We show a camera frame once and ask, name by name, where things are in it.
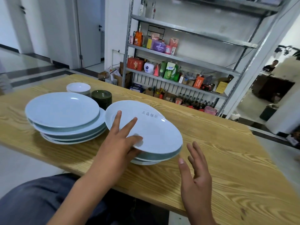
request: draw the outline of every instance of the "shelf board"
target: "shelf board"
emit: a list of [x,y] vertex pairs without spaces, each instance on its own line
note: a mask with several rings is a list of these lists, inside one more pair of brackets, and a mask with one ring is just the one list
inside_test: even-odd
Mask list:
[[182,32],[186,32],[189,34],[198,35],[198,36],[205,37],[208,39],[221,41],[223,43],[229,43],[229,44],[238,45],[238,46],[247,47],[247,48],[257,48],[257,44],[232,39],[232,38],[222,36],[219,34],[213,34],[213,33],[208,33],[208,32],[204,32],[204,31],[197,31],[192,28],[182,27],[182,26],[166,23],[166,22],[159,21],[159,20],[145,18],[145,17],[138,16],[138,15],[132,15],[132,18],[135,20],[141,21],[141,22],[145,22],[145,23],[149,23],[149,24],[153,24],[153,25],[157,25],[157,26],[161,26],[161,27],[165,27],[165,28],[170,28],[172,30],[182,31]]
[[137,74],[141,74],[141,75],[144,75],[144,76],[148,76],[150,78],[160,80],[160,81],[163,81],[163,82],[166,82],[166,83],[174,84],[174,85],[179,86],[179,87],[187,88],[189,90],[194,90],[196,92],[200,92],[200,93],[203,93],[203,94],[212,95],[212,96],[215,96],[216,98],[220,98],[220,99],[227,98],[227,95],[225,93],[219,94],[219,93],[216,93],[216,92],[213,92],[213,91],[204,91],[204,90],[201,90],[201,89],[191,87],[189,85],[181,84],[181,83],[178,83],[178,82],[175,82],[175,81],[172,81],[172,80],[168,80],[168,79],[164,79],[164,78],[161,78],[161,77],[158,77],[158,76],[153,76],[153,75],[148,74],[144,71],[141,72],[141,71],[137,71],[137,70],[130,69],[130,68],[126,68],[126,70],[128,70],[130,72],[137,73]]
[[246,0],[185,0],[193,3],[205,3],[212,6],[223,7],[236,12],[249,14],[255,17],[267,17],[278,13],[281,6],[267,5]]
[[205,62],[205,61],[200,61],[200,60],[197,60],[197,59],[194,59],[194,58],[191,58],[191,57],[185,57],[185,56],[181,56],[181,55],[172,56],[172,55],[169,55],[169,54],[157,52],[155,50],[147,49],[147,48],[132,45],[132,44],[129,44],[129,47],[132,47],[132,48],[138,49],[138,50],[142,50],[142,51],[145,51],[145,52],[148,52],[148,53],[160,55],[160,56],[170,58],[170,59],[173,59],[173,60],[193,64],[193,65],[200,66],[200,67],[203,67],[203,68],[207,68],[207,69],[210,69],[210,70],[231,74],[233,76],[239,76],[240,75],[239,72],[237,72],[233,69],[225,68],[225,67],[215,65],[215,64],[211,64],[211,63],[208,63],[208,62]]

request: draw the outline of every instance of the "purple package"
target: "purple package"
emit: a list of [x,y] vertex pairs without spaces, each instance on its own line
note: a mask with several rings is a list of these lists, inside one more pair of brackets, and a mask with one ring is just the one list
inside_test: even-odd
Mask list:
[[166,45],[164,42],[154,41],[153,50],[164,53],[166,51]]

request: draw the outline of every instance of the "yellow box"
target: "yellow box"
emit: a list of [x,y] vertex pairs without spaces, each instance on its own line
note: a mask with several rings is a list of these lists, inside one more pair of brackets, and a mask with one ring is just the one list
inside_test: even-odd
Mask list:
[[217,86],[216,92],[223,94],[227,85],[228,85],[228,83],[221,81],[219,83],[219,85]]
[[151,49],[151,45],[152,45],[152,39],[148,39],[147,48]]

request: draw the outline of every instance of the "stack of white bowls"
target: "stack of white bowls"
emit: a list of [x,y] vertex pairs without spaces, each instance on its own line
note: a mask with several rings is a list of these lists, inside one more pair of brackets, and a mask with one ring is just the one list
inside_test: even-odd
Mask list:
[[26,105],[25,114],[42,137],[55,144],[82,143],[107,129],[105,110],[83,94],[55,92],[41,95]]
[[111,104],[106,109],[105,123],[111,129],[114,118],[122,111],[120,128],[134,117],[137,123],[128,136],[139,135],[143,140],[134,145],[142,152],[131,162],[138,165],[153,165],[178,155],[183,144],[180,131],[153,107],[142,102],[123,100]]
[[78,93],[86,96],[91,94],[91,86],[85,83],[70,83],[67,85],[67,92]]

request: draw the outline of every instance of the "wooden table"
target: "wooden table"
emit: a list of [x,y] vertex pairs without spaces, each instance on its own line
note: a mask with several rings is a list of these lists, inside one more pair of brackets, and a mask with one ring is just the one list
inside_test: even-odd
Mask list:
[[[0,143],[83,175],[107,133],[81,144],[56,145],[44,140],[24,114],[32,98],[65,91],[72,82],[109,90],[113,102],[137,100],[156,108],[180,130],[184,141],[180,156],[186,161],[186,143],[197,141],[213,177],[212,210],[217,223],[300,224],[297,195],[247,126],[86,76],[71,75],[1,96]],[[184,215],[177,161],[178,157],[153,166],[130,164],[115,189]]]

